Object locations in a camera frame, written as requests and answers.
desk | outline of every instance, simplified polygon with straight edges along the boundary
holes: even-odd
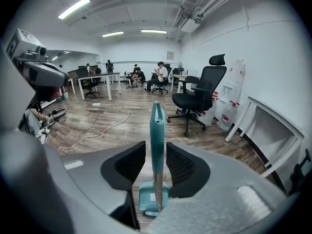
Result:
[[[171,79],[171,92],[172,92],[173,89],[174,89],[174,77],[179,78],[179,80],[185,80],[185,78],[186,78],[187,76],[172,75],[172,79]],[[177,88],[177,92],[178,92],[178,93],[180,93],[181,84],[182,84],[182,82],[179,82],[179,86],[178,86],[178,88]]]
[[[109,78],[110,77],[114,77],[117,76],[118,77],[118,89],[119,89],[119,93],[121,94],[121,86],[120,86],[120,73],[105,73],[105,74],[98,74],[98,75],[90,75],[90,76],[86,76],[83,78],[79,78],[78,79],[78,83],[79,83],[79,88],[80,88],[80,92],[81,92],[81,97],[83,100],[85,100],[84,94],[83,94],[83,89],[82,89],[82,85],[81,85],[81,81],[82,80],[86,80],[86,79],[95,79],[95,78],[102,78],[105,77],[106,78],[106,85],[107,85],[107,92],[108,92],[108,98],[109,100],[112,100],[112,94],[111,94],[111,87],[110,87],[110,83],[109,83]]]
[[[279,112],[272,109],[269,105],[255,99],[251,96],[248,96],[247,103],[246,103],[244,109],[242,110],[242,112],[241,112],[241,114],[237,120],[237,123],[235,124],[235,126],[233,127],[233,129],[231,130],[231,132],[229,133],[229,135],[225,139],[226,142],[229,142],[231,140],[231,138],[233,137],[236,130],[240,127],[241,122],[244,119],[245,115],[247,114],[247,111],[249,110],[251,104],[256,105],[255,112],[253,113],[253,117],[251,117],[250,119],[246,119],[247,120],[246,121],[246,127],[245,127],[245,130],[242,131],[242,133],[240,134],[241,137],[243,137],[244,134],[246,133],[246,131],[248,130],[249,126],[251,125],[251,123],[254,119],[256,111],[259,109],[262,109],[262,110],[266,111],[267,113],[269,113],[270,115],[272,115],[274,118],[276,118],[279,122],[281,122],[286,128],[288,128],[293,133],[293,137],[291,137],[285,143],[285,145],[281,148],[281,150],[279,150],[279,152],[277,152],[272,158],[270,158],[271,161],[269,161],[268,163],[266,163],[264,165],[265,167],[272,165],[272,167],[270,167],[268,170],[266,170],[261,175],[263,177],[267,177],[272,172],[274,172],[277,168],[279,168],[283,163],[285,163],[285,161],[296,151],[296,149],[300,146],[300,144],[303,141],[306,134],[303,132],[303,130],[300,127],[296,126],[293,122],[291,122],[285,116],[281,115]]]

teal handle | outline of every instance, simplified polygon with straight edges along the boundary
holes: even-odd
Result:
[[[158,101],[153,104],[150,120],[152,168],[156,174],[164,170],[166,115]]]

black shirt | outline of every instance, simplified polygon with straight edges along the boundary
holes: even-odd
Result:
[[[137,77],[141,78],[141,80],[145,80],[145,75],[144,75],[144,73],[142,71],[141,71],[140,74],[137,74]]]

dustpan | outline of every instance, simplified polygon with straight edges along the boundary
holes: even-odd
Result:
[[[162,183],[162,196],[162,208],[165,208],[169,197],[169,187],[166,182]],[[153,182],[141,183],[138,190],[138,210],[145,212],[145,214],[149,216],[158,215],[155,186]]]
[[[154,102],[150,120],[153,182],[144,182],[138,191],[138,209],[149,216],[158,216],[166,206],[169,187],[163,182],[166,115],[158,101]]]

ceiling light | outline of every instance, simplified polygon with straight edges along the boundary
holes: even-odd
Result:
[[[142,33],[160,33],[160,34],[166,34],[167,31],[164,30],[153,30],[153,29],[142,29]]]
[[[111,37],[111,36],[116,36],[116,35],[122,35],[123,32],[120,31],[120,32],[114,32],[114,33],[109,33],[109,34],[106,34],[106,35],[102,35],[102,37]]]
[[[80,7],[84,6],[85,4],[89,3],[90,0],[80,0],[79,2],[75,3],[72,7],[65,10],[58,18],[64,19],[70,13],[74,12],[75,10],[79,9]]]

